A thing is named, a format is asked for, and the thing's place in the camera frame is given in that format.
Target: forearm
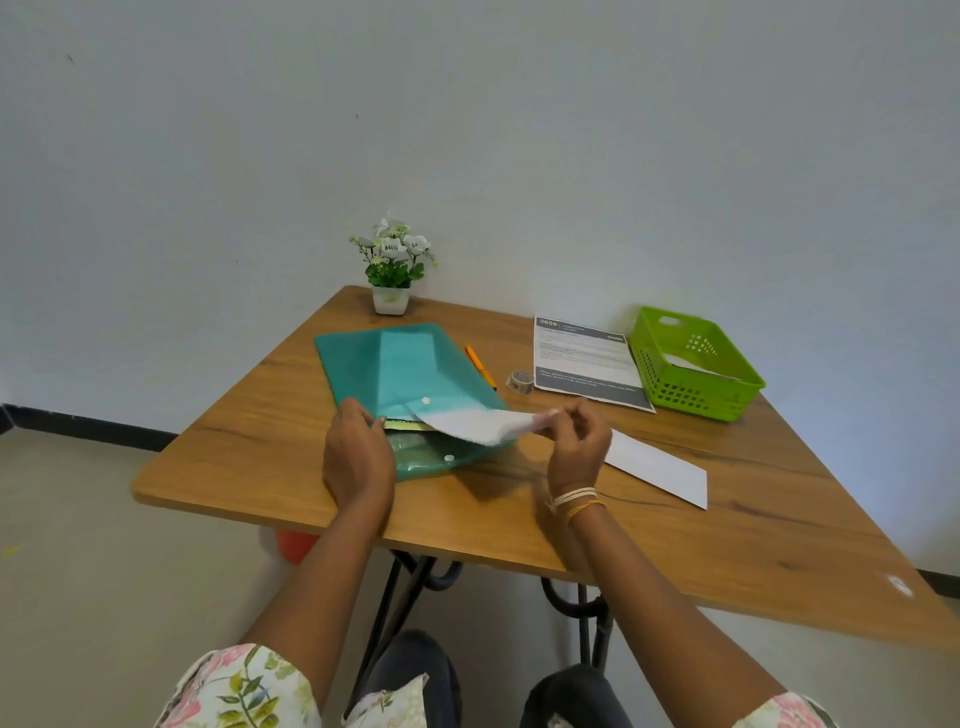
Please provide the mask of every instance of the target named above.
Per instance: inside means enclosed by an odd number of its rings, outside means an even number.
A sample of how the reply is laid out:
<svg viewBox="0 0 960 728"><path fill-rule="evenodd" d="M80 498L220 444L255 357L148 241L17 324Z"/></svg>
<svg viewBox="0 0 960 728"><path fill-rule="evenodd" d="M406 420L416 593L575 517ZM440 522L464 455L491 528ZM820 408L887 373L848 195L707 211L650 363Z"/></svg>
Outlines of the forearm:
<svg viewBox="0 0 960 728"><path fill-rule="evenodd" d="M784 688L660 573L606 508L570 527L640 668L677 728L731 728Z"/></svg>
<svg viewBox="0 0 960 728"><path fill-rule="evenodd" d="M340 512L243 640L264 644L293 663L310 682L321 711L382 513L359 499Z"/></svg>

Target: floor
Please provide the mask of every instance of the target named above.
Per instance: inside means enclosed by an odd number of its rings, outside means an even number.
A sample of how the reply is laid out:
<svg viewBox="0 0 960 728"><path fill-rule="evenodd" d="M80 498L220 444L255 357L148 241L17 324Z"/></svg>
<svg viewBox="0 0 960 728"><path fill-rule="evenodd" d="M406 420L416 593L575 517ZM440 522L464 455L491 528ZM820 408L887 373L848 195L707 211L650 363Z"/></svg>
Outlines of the floor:
<svg viewBox="0 0 960 728"><path fill-rule="evenodd" d="M152 724L181 673L237 640L283 578L268 531L134 503L129 483L151 457L26 430L0 437L0 553L20 546L0 556L0 684L16 696L4 701L6 724ZM339 724L389 566L377 551L327 725ZM960 654L707 614L842 724L943 726L960 715ZM516 725L527 691L576 655L574 625L539 580L489 569L425 595L411 625L428 626L457 666L466 728ZM669 726L618 634L607 675L637 728Z"/></svg>

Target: person's left hand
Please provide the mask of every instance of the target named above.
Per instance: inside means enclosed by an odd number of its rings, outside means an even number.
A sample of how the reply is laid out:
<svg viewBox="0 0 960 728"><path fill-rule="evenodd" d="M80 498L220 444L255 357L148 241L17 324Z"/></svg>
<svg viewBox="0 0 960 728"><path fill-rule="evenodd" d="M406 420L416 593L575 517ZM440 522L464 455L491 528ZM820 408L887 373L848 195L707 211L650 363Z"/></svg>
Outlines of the person's left hand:
<svg viewBox="0 0 960 728"><path fill-rule="evenodd" d="M353 397L343 400L326 433L324 484L341 511L363 501L384 518L394 503L396 464L383 418L374 422Z"/></svg>

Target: pants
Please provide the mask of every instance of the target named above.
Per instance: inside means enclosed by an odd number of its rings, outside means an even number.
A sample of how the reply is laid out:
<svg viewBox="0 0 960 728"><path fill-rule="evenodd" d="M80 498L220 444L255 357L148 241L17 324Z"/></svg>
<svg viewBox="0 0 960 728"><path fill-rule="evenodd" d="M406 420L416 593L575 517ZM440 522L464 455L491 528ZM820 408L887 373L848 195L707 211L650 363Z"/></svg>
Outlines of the pants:
<svg viewBox="0 0 960 728"><path fill-rule="evenodd" d="M443 648L420 630L394 638L360 694L399 690L424 673L430 678L423 689L427 726L459 728L463 711L457 673ZM541 680L530 691L520 728L547 728L554 716L573 728L631 728L610 683L589 665L574 665Z"/></svg>

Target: bracelet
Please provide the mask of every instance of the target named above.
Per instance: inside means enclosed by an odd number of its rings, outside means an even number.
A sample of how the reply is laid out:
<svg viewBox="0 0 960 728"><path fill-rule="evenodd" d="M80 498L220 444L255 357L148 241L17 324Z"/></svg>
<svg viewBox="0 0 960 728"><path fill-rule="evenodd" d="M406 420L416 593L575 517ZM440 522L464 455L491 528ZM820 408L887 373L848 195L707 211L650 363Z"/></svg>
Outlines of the bracelet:
<svg viewBox="0 0 960 728"><path fill-rule="evenodd" d="M567 528L570 527L570 521L573 520L574 516L576 516L578 513L584 510L584 508L589 508L591 505L602 505L604 508L607 507L607 504L604 501L598 500L597 498L594 498L593 500L589 500L586 503L581 503L575 508L571 508L570 512L566 514L566 527Z"/></svg>
<svg viewBox="0 0 960 728"><path fill-rule="evenodd" d="M550 508L550 513L557 512L557 506L563 505L564 503L569 503L572 500L576 500L578 497L597 497L596 488L577 488L575 491L570 491L569 493L564 493L562 496L557 496L551 502L547 503Z"/></svg>

